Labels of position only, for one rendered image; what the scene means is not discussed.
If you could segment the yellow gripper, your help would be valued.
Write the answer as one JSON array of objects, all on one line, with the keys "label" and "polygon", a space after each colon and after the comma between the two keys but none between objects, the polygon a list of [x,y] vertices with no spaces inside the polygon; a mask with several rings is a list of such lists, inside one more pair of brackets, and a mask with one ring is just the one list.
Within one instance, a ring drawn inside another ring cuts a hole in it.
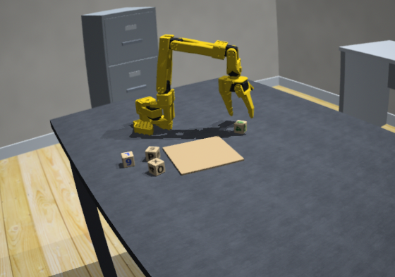
[{"label": "yellow gripper", "polygon": [[231,92],[235,92],[238,98],[242,98],[248,109],[249,116],[253,118],[254,106],[250,97],[250,91],[253,90],[254,87],[247,81],[247,79],[247,77],[242,76],[230,77],[225,75],[219,78],[219,93],[224,100],[230,116],[233,116]]}]

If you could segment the tan flat mat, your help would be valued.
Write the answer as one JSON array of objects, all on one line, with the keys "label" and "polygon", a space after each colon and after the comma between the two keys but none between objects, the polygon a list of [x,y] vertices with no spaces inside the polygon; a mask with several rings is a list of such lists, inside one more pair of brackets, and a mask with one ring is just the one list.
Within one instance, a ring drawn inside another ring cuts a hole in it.
[{"label": "tan flat mat", "polygon": [[219,136],[162,148],[182,176],[244,161]]}]

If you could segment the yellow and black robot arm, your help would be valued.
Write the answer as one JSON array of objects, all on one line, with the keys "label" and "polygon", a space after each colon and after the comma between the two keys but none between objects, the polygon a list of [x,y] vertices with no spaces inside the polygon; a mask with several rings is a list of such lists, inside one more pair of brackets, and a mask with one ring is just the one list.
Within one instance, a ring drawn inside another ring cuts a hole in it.
[{"label": "yellow and black robot arm", "polygon": [[[228,45],[228,42],[218,40],[213,44],[194,39],[174,38],[174,35],[161,36],[159,38],[159,55],[157,62],[157,101],[152,97],[137,100],[140,119],[133,121],[135,133],[153,135],[154,128],[151,124],[156,124],[162,129],[172,129],[173,119],[175,117],[174,89],[171,90],[170,87],[173,50],[211,56],[212,58],[221,60],[224,60],[226,56],[227,75],[230,77],[241,76],[242,67],[241,59],[238,56],[238,47]],[[162,115],[162,109],[164,115]]]}]

